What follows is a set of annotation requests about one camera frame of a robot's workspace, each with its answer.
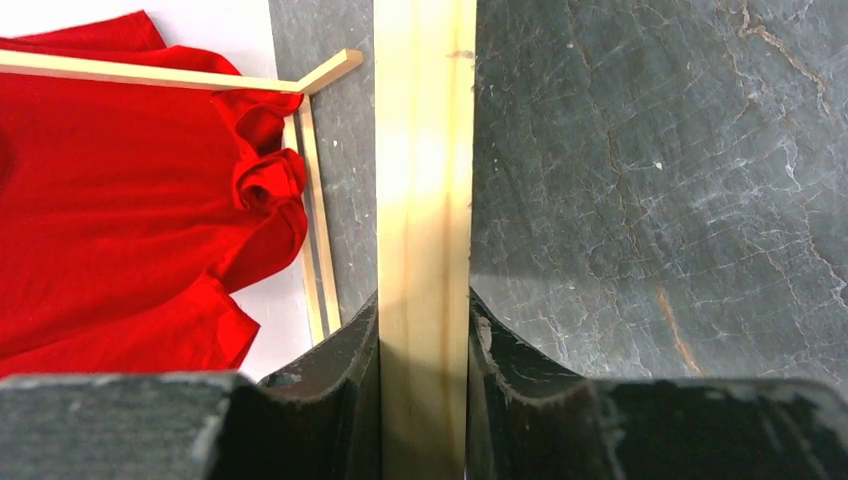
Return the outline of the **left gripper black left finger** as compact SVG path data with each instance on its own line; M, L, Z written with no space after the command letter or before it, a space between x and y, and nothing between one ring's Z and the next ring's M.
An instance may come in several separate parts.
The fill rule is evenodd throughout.
M377 479L377 301L260 381L236 372L17 376L5 479Z

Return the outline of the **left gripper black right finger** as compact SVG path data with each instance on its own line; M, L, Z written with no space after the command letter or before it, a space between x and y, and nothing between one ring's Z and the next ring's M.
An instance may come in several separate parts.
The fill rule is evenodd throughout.
M847 406L805 380L581 376L470 298L470 479L843 479Z

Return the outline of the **light wooden picture frame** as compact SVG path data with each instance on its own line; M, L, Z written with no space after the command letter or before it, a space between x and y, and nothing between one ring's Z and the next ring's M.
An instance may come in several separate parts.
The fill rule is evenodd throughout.
M476 5L373 10L382 475L460 479Z

